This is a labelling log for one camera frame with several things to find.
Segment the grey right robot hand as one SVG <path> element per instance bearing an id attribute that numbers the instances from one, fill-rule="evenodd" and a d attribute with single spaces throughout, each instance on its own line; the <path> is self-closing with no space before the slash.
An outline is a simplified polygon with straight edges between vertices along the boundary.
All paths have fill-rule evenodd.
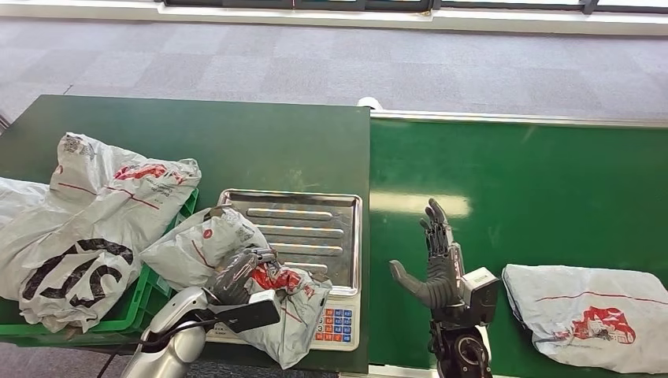
<path id="1" fill-rule="evenodd" d="M 420 220 L 427 246 L 426 280 L 409 274 L 397 260 L 388 262 L 392 278 L 404 290 L 430 309 L 456 306 L 461 302 L 458 281 L 461 278 L 461 246 L 455 241 L 446 213 L 434 198 L 425 207 L 426 220 Z"/>

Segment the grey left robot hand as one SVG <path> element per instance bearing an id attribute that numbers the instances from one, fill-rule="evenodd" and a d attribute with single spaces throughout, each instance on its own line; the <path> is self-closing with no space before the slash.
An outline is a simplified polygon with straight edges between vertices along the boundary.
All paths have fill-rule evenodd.
<path id="1" fill-rule="evenodd" d="M 250 294 L 246 282 L 261 264 L 276 263 L 276 252 L 270 248 L 251 247 L 223 257 L 216 273 L 206 288 L 222 305 L 240 305 L 248 302 Z"/>

